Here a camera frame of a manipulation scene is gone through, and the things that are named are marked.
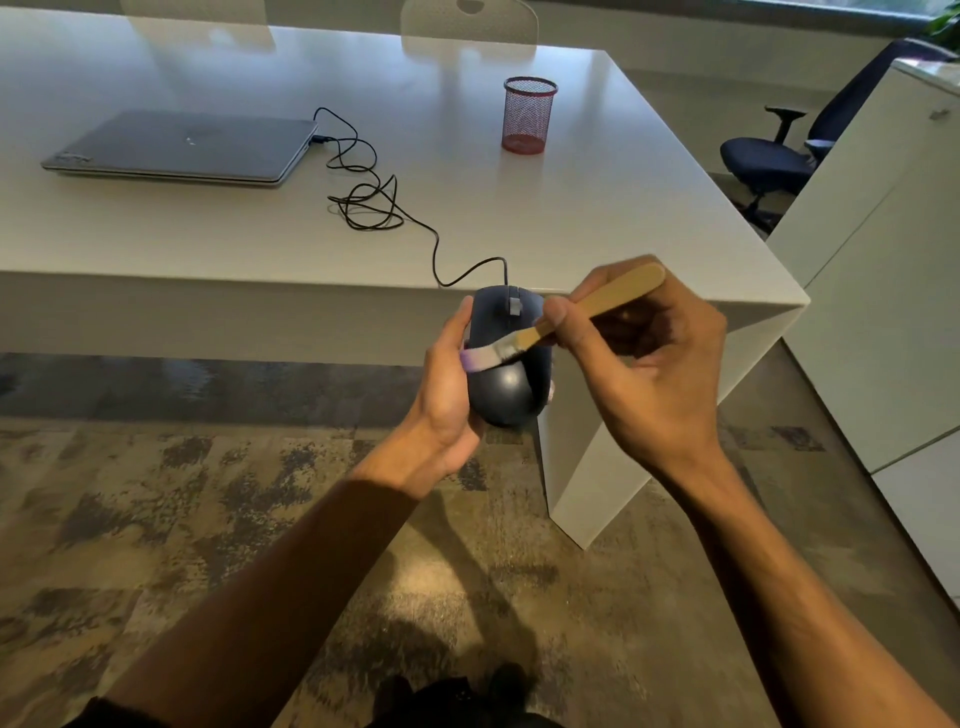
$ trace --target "wooden brush handle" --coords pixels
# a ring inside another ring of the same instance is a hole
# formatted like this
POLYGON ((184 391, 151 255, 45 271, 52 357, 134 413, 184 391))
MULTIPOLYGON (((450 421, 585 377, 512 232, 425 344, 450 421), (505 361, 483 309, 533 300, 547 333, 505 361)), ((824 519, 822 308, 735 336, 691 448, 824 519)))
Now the wooden brush handle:
MULTIPOLYGON (((593 318, 615 308, 636 301, 657 288, 666 279, 666 271, 659 263, 644 263, 627 271, 619 278, 604 283, 592 293, 586 295, 577 305, 593 318)), ((536 325, 538 340, 553 333, 553 325, 543 319, 536 325)))

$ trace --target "red mesh pen holder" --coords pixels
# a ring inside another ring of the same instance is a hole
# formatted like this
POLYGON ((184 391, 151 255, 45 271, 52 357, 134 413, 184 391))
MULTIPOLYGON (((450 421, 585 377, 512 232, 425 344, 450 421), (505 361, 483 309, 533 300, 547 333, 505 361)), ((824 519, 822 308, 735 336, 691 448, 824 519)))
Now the red mesh pen holder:
POLYGON ((503 109, 503 139, 500 144, 518 155, 538 155, 546 146, 550 108, 557 85, 532 76, 514 76, 503 85, 507 101, 503 109))

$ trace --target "forearm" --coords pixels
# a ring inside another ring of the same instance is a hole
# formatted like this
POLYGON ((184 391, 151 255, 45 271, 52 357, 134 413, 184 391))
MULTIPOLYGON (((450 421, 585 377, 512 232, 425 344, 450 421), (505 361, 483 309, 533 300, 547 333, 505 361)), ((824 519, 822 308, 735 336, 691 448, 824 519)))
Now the forearm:
POLYGON ((269 726, 417 500, 420 441, 403 430, 188 613, 107 698, 172 726, 269 726))
POLYGON ((953 726, 787 543, 725 458, 672 488, 784 725, 953 726))

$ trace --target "chair armrest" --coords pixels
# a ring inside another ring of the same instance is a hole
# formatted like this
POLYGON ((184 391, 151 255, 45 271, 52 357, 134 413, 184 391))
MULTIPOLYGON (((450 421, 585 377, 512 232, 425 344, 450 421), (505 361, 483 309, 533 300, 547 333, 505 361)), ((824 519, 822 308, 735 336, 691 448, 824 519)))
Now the chair armrest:
POLYGON ((808 139, 804 142, 804 146, 810 150, 810 154, 818 163, 824 160, 827 152, 833 149, 834 144, 836 144, 835 141, 826 141, 825 139, 808 139))
POLYGON ((782 144, 786 140, 787 133, 790 131, 790 125, 797 119, 806 116, 806 111, 800 111, 799 109, 771 106, 765 106, 763 108, 770 113, 776 114, 780 118, 780 128, 777 129, 777 136, 774 137, 774 141, 778 144, 782 144))

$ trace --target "patterned carpet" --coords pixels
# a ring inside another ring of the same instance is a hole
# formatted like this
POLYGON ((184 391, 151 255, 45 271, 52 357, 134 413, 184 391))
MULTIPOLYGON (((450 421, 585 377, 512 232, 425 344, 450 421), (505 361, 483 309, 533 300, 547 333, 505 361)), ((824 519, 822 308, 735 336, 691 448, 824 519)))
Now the patterned carpet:
MULTIPOLYGON (((960 630, 782 350, 730 397, 734 464, 955 716, 960 630)), ((56 726, 395 424, 419 370, 0 358, 0 725, 56 726)), ((494 430, 378 562, 278 726, 359 726, 400 672, 516 660, 569 726, 775 726, 706 557, 657 484, 588 551, 531 433, 494 430)))

